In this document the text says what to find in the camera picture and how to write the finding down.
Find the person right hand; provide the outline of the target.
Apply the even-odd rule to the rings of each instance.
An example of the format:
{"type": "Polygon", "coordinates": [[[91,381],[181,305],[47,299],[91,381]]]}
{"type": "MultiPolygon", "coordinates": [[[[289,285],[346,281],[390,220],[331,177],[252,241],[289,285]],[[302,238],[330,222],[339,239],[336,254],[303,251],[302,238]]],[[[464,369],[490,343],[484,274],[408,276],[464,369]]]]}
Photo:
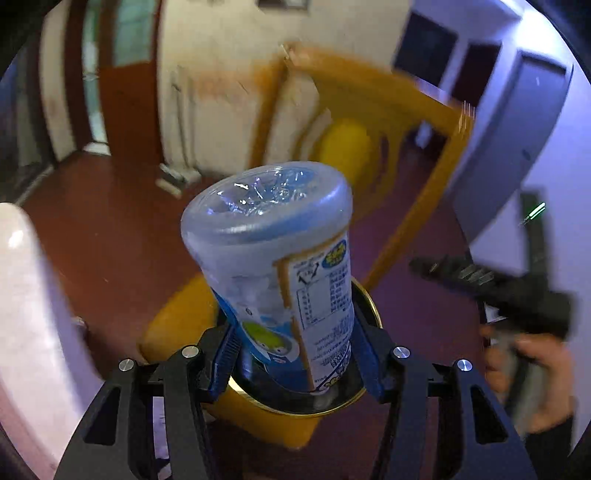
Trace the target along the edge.
{"type": "Polygon", "coordinates": [[[492,342],[485,350],[485,378],[512,420],[528,438],[574,414],[573,359],[566,341],[550,334],[509,332],[501,324],[481,328],[492,342]]]}

